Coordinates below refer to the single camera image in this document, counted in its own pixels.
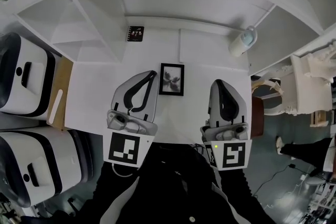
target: framed picture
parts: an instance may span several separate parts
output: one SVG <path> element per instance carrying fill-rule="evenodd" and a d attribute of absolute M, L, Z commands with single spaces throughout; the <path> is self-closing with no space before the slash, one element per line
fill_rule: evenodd
<path fill-rule="evenodd" d="M 161 64 L 159 94 L 183 96 L 184 65 Z"/>

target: black picture frame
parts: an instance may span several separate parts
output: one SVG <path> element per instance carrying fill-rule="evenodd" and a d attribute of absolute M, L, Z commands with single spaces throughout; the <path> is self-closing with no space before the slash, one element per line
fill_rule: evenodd
<path fill-rule="evenodd" d="M 181 69 L 181 86 L 179 92 L 173 91 L 164 91 L 163 90 L 163 76 L 164 76 L 164 68 L 165 67 L 176 67 Z M 160 88 L 159 88 L 160 95 L 176 95 L 176 96 L 183 96 L 184 94 L 184 65 L 176 65 L 174 63 L 162 63 L 161 64 L 161 72 L 160 72 Z"/>

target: small book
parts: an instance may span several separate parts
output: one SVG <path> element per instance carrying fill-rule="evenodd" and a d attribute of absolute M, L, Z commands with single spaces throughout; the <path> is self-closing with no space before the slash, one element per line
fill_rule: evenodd
<path fill-rule="evenodd" d="M 143 26 L 130 26 L 127 35 L 128 42 L 141 42 L 143 38 Z"/>

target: gray floor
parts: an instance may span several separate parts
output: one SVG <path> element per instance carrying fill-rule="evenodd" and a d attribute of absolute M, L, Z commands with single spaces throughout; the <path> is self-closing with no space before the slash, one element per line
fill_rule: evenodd
<path fill-rule="evenodd" d="M 265 106 L 274 106 L 278 101 L 280 100 L 266 101 Z M 283 170 L 290 163 L 303 171 L 309 168 L 310 172 L 313 170 L 313 167 L 301 160 L 292 161 L 288 156 L 278 155 L 275 147 L 277 135 L 282 137 L 284 143 L 296 144 L 313 143 L 329 137 L 329 126 L 312 128 L 309 124 L 310 115 L 265 116 L 264 134 L 253 139 L 249 165 L 245 169 L 252 193 L 275 172 Z M 264 184 L 257 193 L 265 212 L 276 223 L 297 224 L 306 211 L 315 187 L 309 188 L 306 184 L 296 186 L 301 183 L 301 175 L 302 172 L 287 168 L 277 174 L 272 181 Z"/>

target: person's legs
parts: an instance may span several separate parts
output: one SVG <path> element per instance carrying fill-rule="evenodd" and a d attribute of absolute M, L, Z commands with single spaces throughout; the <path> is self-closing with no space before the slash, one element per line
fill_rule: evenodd
<path fill-rule="evenodd" d="M 325 138 L 312 144 L 286 144 L 279 148 L 277 139 L 277 149 L 280 154 L 301 159 L 306 163 L 314 165 L 316 168 L 322 169 L 330 142 L 331 138 Z"/>

